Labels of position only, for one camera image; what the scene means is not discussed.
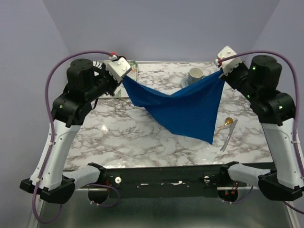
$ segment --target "red wire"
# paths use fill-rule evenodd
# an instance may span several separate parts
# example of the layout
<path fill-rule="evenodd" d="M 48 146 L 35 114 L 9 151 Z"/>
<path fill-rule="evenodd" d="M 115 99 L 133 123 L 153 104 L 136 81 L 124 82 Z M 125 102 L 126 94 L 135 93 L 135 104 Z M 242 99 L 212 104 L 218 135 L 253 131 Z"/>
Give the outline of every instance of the red wire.
<path fill-rule="evenodd" d="M 236 188 L 233 189 L 232 194 L 236 193 L 236 191 L 238 190 L 238 183 L 236 182 L 235 184 L 236 184 Z"/>
<path fill-rule="evenodd" d="M 106 180 L 106 185 L 107 185 L 107 186 L 110 186 L 109 180 Z"/>

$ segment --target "metal table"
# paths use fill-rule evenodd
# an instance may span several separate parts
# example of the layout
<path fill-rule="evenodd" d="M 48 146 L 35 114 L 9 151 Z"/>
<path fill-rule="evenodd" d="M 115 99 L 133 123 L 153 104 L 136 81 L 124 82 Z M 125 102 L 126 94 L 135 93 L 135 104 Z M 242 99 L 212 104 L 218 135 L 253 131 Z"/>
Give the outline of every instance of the metal table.
<path fill-rule="evenodd" d="M 31 217 L 29 228 L 295 228 L 296 215 L 277 201 L 267 200 L 258 189 L 236 205 L 217 198 L 123 199 L 113 208 L 90 205 L 88 189 L 77 190 L 64 205 L 57 221 L 38 224 Z M 41 203 L 41 217 L 50 219 L 58 205 Z"/>

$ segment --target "gray wall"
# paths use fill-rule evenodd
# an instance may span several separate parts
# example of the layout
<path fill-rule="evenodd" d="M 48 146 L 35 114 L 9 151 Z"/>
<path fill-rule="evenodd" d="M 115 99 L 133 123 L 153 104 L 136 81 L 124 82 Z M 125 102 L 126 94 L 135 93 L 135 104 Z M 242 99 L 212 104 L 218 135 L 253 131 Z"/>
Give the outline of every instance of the gray wall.
<path fill-rule="evenodd" d="M 47 137 L 46 78 L 69 51 L 41 0 L 1 1 L 0 25 L 0 227 L 25 228 L 31 195 L 19 184 L 33 173 Z M 51 99 L 63 89 L 63 69 Z"/>
<path fill-rule="evenodd" d="M 267 49 L 277 51 L 288 57 L 297 72 L 301 88 L 301 117 L 298 127 L 302 148 L 304 147 L 304 77 L 303 77 L 303 53 L 304 53 L 304 1 L 280 0 L 269 22 L 258 38 L 253 49 Z M 294 82 L 290 69 L 283 64 L 279 89 L 293 97 L 295 94 Z M 304 210 L 304 198 L 295 202 L 297 208 Z M 304 216 L 299 214 L 299 219 L 304 227 Z"/>
<path fill-rule="evenodd" d="M 106 49 L 136 60 L 209 61 L 249 50 L 278 0 L 44 0 L 71 53 Z"/>

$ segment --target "bolt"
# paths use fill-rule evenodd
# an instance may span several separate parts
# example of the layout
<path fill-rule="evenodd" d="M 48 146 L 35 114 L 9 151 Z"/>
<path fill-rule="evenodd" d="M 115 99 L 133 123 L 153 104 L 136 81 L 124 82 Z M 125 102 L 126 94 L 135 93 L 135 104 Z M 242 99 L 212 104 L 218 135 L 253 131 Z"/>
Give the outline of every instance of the bolt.
<path fill-rule="evenodd" d="M 204 182 L 207 183 L 207 184 L 210 182 L 209 176 L 205 176 L 205 177 L 204 177 Z"/>
<path fill-rule="evenodd" d="M 115 178 L 115 183 L 120 184 L 122 182 L 122 179 L 120 177 Z"/>

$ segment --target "blue cloth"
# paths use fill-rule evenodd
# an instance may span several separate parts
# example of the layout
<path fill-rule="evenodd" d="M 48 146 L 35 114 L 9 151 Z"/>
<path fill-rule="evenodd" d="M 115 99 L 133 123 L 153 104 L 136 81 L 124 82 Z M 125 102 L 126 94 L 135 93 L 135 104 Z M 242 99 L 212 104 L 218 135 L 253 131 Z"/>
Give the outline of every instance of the blue cloth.
<path fill-rule="evenodd" d="M 123 85 L 135 106 L 149 114 L 173 134 L 212 144 L 224 81 L 218 71 L 172 95 L 143 86 L 126 76 Z"/>

